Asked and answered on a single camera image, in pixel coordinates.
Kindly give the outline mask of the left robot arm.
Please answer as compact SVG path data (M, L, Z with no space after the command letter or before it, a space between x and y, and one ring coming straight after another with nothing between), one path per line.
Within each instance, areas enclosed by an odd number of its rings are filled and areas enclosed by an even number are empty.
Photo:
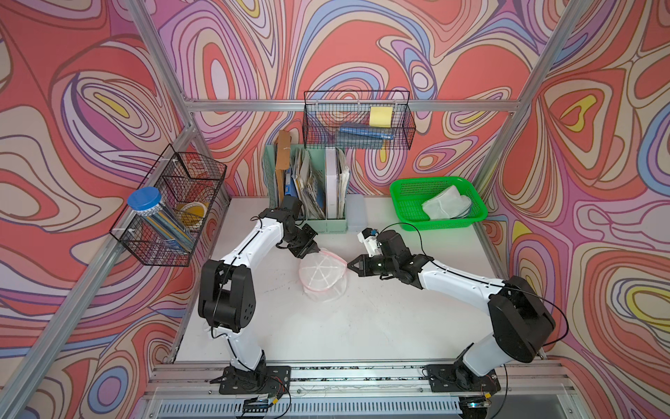
M265 352L244 334L256 311L254 270L273 248L286 249L299 259L319 252L317 232L298 224L301 208L298 198L284 197L279 207L254 217L254 228L233 251L202 266L198 315L207 322L212 338L225 340L233 372L249 380L266 374Z

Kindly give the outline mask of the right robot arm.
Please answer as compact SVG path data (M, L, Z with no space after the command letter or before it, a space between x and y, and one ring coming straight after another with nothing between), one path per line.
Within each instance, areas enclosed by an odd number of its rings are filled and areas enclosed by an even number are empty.
M420 290L442 293L489 316L492 332L467 346L447 380L471 389L477 379L510 361L530 363L555 330L556 322L530 284L518 276L488 279L413 253L395 230L366 228L358 234L366 252L347 264L359 277L397 279Z

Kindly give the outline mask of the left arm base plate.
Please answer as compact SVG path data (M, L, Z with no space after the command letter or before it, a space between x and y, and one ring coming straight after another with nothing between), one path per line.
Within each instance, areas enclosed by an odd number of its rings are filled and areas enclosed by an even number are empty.
M260 371L227 367L223 370L223 375L211 383L218 383L218 392L224 396L264 394L277 396L290 389L290 380L289 366L270 366Z

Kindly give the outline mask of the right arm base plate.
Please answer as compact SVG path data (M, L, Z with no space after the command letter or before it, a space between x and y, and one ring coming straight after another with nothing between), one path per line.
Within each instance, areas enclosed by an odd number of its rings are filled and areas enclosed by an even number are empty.
M478 376L461 364L429 364L423 368L422 373L429 381L433 393L472 392L493 395L501 390L494 370Z

